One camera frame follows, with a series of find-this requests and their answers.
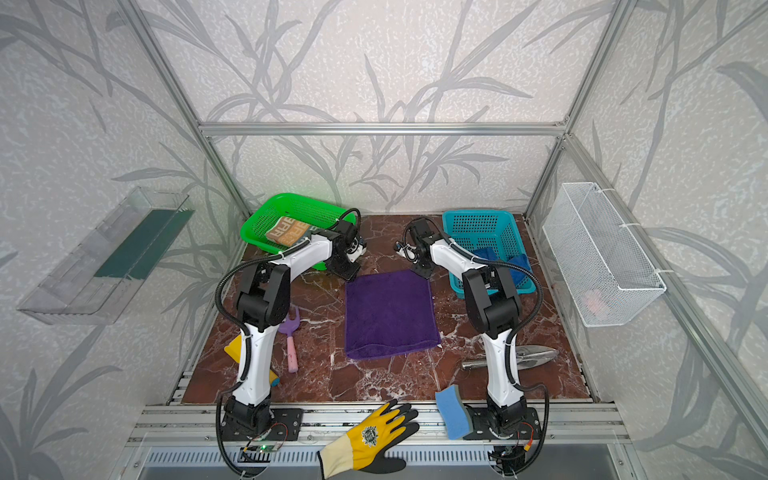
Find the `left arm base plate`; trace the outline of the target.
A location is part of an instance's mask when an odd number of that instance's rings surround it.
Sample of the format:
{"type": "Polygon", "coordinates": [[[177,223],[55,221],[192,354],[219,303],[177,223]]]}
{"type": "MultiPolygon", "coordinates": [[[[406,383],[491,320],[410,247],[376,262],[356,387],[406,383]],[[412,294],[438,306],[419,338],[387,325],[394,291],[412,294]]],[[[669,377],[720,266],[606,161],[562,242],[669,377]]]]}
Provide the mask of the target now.
{"type": "Polygon", "coordinates": [[[270,397],[258,405],[233,397],[217,405],[217,436],[231,441],[296,441],[302,425],[301,408],[273,408],[270,397]]]}

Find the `teal plastic basket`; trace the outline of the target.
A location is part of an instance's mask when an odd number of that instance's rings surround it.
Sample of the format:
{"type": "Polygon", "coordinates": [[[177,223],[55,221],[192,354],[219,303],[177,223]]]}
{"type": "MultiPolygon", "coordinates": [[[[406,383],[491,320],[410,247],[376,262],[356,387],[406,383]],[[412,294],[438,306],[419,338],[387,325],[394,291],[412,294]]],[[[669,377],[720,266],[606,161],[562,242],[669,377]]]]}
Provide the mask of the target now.
{"type": "Polygon", "coordinates": [[[442,214],[443,231],[465,250],[490,247],[506,261],[527,253],[514,216],[501,210],[451,210],[442,214]]]}

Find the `purple pink toy rake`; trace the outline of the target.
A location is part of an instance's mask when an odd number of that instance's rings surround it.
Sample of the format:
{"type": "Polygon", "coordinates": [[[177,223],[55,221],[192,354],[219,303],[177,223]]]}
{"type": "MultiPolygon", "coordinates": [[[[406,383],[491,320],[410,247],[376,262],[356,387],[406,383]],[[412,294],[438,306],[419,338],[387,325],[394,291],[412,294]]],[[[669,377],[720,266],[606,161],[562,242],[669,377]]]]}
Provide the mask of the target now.
{"type": "Polygon", "coordinates": [[[299,370],[294,332],[299,328],[300,324],[300,309],[297,306],[294,306],[293,313],[287,314],[283,322],[279,325],[279,332],[286,337],[287,363],[288,371],[290,373],[297,373],[299,370]]]}

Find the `green circuit board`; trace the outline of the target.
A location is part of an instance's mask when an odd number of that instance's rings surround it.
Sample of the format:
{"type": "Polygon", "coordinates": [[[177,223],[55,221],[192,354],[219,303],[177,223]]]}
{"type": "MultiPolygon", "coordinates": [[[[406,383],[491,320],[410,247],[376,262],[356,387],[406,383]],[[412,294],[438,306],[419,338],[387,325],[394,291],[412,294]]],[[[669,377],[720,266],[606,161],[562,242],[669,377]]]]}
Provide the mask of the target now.
{"type": "Polygon", "coordinates": [[[238,462],[242,464],[267,464],[281,449],[279,444],[250,445],[240,449],[238,462]]]}

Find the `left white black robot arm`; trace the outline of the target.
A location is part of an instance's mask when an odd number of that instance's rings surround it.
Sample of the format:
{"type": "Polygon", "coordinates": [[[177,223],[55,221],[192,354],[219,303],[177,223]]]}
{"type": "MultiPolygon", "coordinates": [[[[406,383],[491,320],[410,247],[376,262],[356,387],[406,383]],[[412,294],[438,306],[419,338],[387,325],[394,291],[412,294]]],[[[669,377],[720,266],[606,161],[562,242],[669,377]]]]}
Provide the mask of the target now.
{"type": "Polygon", "coordinates": [[[272,424],[270,361],[274,338],[289,313],[291,283],[318,263],[349,282],[366,250],[361,215],[352,208],[326,228],[283,215],[266,230],[281,250],[233,268],[216,289],[219,313],[240,329],[238,380],[225,406],[225,420],[260,433],[272,424]]]}

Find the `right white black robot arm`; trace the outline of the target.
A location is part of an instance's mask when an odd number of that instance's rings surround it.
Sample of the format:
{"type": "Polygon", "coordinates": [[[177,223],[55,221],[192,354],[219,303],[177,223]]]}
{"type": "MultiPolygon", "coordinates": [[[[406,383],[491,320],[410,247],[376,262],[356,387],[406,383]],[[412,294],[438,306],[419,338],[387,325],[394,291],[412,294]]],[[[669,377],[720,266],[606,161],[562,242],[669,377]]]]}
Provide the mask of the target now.
{"type": "Polygon", "coordinates": [[[423,278],[430,278],[441,267],[461,279],[468,320],[485,348],[489,421],[497,432],[521,422],[527,401],[515,359],[517,334],[535,319],[542,301],[538,299],[533,311],[524,316],[512,273],[520,272],[535,285],[538,280],[517,265],[471,253],[427,217],[406,225],[395,251],[423,278]]]}

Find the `clear wall shelf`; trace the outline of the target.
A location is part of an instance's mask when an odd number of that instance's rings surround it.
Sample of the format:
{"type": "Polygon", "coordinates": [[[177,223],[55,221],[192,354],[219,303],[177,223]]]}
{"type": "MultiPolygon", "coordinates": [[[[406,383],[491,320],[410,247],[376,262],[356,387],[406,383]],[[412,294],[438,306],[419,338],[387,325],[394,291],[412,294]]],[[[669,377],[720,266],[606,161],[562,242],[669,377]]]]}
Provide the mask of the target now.
{"type": "Polygon", "coordinates": [[[190,195],[134,188],[18,305],[47,325],[110,325],[195,210],[190,195]]]}

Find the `blue towel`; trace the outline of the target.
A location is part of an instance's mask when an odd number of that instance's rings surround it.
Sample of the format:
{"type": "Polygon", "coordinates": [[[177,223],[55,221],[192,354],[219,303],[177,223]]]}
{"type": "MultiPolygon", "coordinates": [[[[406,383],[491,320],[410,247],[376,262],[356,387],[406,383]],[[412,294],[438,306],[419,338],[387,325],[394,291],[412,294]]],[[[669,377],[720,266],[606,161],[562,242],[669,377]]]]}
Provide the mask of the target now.
{"type": "MultiPolygon", "coordinates": [[[[486,260],[500,260],[500,257],[490,247],[479,248],[479,249],[473,250],[472,253],[475,256],[481,257],[486,260]]],[[[508,257],[506,259],[506,262],[516,265],[518,267],[524,268],[526,271],[531,271],[528,257],[525,254],[508,257]]],[[[520,286],[523,282],[525,282],[528,279],[528,277],[525,274],[515,269],[511,270],[510,275],[517,286],[520,286]]]]}

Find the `green plastic basket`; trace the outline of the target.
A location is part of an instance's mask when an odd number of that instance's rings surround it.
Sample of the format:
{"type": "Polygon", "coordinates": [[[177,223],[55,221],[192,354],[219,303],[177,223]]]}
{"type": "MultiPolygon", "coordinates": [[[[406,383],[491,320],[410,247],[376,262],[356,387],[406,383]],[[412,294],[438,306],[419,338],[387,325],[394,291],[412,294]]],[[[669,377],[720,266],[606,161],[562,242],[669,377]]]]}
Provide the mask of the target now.
{"type": "Polygon", "coordinates": [[[315,268],[353,280],[365,252],[360,237],[361,213],[298,194],[267,200],[242,226],[243,241],[270,253],[270,267],[289,268],[292,279],[315,268]]]}

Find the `purple towel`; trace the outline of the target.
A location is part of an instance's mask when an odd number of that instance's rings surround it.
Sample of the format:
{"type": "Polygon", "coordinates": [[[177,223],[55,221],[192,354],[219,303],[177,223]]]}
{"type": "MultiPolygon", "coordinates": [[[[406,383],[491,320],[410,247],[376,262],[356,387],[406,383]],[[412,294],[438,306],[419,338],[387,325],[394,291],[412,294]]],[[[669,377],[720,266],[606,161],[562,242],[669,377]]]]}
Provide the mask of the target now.
{"type": "Polygon", "coordinates": [[[410,270],[365,275],[345,286],[345,355],[376,360],[440,344],[430,282],[410,270]]]}

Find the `rabbit print towel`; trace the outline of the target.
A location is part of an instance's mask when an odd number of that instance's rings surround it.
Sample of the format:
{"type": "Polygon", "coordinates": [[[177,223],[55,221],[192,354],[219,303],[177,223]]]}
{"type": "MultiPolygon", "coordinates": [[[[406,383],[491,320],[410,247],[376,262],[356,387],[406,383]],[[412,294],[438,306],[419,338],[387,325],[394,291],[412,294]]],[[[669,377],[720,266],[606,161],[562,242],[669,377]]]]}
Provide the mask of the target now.
{"type": "Polygon", "coordinates": [[[265,238],[281,246],[292,247],[311,235],[314,230],[315,227],[313,225],[292,217],[282,216],[265,233],[265,238]]]}

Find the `blue sponge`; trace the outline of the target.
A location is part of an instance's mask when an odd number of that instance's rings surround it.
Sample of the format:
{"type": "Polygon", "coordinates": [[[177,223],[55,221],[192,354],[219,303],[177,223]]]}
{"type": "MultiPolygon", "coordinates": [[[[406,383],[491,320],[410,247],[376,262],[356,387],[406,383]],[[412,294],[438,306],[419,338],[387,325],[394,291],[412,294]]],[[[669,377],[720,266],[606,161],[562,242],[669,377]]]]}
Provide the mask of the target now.
{"type": "Polygon", "coordinates": [[[450,440],[463,439],[473,431],[470,413],[462,402],[456,385],[437,392],[435,401],[450,440]]]}

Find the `yellow black work glove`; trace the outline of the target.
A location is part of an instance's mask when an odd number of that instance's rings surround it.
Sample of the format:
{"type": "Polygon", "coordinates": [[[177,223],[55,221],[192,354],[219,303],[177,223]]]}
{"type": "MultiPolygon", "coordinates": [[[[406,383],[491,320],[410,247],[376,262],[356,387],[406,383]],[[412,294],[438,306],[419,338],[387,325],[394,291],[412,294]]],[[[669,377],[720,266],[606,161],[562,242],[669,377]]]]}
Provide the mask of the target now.
{"type": "Polygon", "coordinates": [[[323,479],[347,471],[391,474],[404,470],[407,461],[387,452],[415,435],[419,413],[411,404],[391,400],[359,424],[324,446],[317,454],[323,479]]]}

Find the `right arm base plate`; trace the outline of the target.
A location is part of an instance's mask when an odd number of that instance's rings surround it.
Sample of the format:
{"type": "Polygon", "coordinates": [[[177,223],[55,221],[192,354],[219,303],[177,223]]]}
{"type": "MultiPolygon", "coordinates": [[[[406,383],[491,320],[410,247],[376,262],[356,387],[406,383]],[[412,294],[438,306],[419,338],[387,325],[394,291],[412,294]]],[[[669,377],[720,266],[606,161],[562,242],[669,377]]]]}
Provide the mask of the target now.
{"type": "Polygon", "coordinates": [[[499,407],[493,401],[487,406],[466,404],[471,430],[463,440],[522,440],[532,443],[541,437],[537,410],[525,399],[511,406],[499,407]]]}

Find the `yellow toy shovel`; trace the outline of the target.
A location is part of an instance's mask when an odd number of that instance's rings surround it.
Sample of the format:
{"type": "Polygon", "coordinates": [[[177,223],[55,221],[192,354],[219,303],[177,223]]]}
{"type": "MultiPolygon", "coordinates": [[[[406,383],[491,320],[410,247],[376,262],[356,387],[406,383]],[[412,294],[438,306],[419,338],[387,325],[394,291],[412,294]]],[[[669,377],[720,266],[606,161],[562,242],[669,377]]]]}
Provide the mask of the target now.
{"type": "MultiPolygon", "coordinates": [[[[227,346],[224,347],[224,351],[232,360],[234,360],[237,364],[239,364],[241,347],[242,347],[242,336],[238,335],[227,346]]],[[[269,379],[270,379],[270,385],[272,387],[276,387],[280,383],[280,377],[273,370],[269,372],[269,379]]]]}

